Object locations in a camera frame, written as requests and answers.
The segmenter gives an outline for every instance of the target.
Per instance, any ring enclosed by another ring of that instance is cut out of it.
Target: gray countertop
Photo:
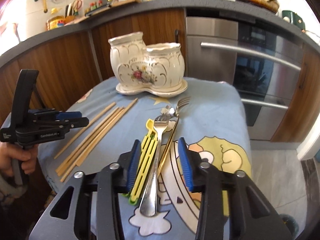
[[[152,0],[108,10],[97,16],[89,18],[84,22],[57,28],[28,38],[0,56],[0,67],[14,60],[25,51],[28,51],[44,42],[59,38],[60,36],[84,30],[90,30],[105,22],[127,15],[165,8],[207,8],[245,15],[251,17],[252,19],[269,23],[273,26],[275,25],[280,29],[286,30],[287,33],[291,33],[295,37],[299,38],[304,43],[313,47],[320,54],[320,46],[318,46],[305,33],[301,32],[300,29],[282,20],[280,17],[274,15],[273,13],[265,9],[261,9],[257,6],[229,0]]]

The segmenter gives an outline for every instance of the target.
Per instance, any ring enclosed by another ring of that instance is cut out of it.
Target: hand
[[[38,145],[31,149],[23,150],[21,147],[0,142],[0,173],[7,177],[13,177],[11,159],[23,161],[21,168],[25,174],[31,174],[36,168],[36,159],[38,155]]]

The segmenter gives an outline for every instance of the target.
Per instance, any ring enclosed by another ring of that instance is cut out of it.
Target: metal bolt
[[[200,167],[201,168],[204,168],[204,169],[207,169],[210,167],[210,163],[207,163],[207,162],[201,162],[200,163]]]
[[[119,163],[111,163],[109,168],[112,170],[116,170],[120,167]]]
[[[238,177],[240,177],[240,178],[243,178],[243,177],[245,177],[245,172],[242,171],[242,170],[238,170],[238,171],[236,171],[236,175],[237,175]]]
[[[73,176],[74,176],[76,179],[82,178],[83,172],[82,172],[82,171],[77,171]]]

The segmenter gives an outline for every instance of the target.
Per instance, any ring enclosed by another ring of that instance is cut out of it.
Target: stainless steel oven
[[[270,140],[292,99],[302,48],[256,26],[187,17],[187,76],[226,81],[239,92],[251,139]]]

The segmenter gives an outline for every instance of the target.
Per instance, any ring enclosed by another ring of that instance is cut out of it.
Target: cartoon eye
[[[202,151],[202,152],[199,152],[199,154],[200,154],[200,157],[201,157],[202,161],[208,162],[210,164],[213,163],[214,157],[213,157],[213,154],[211,152]]]

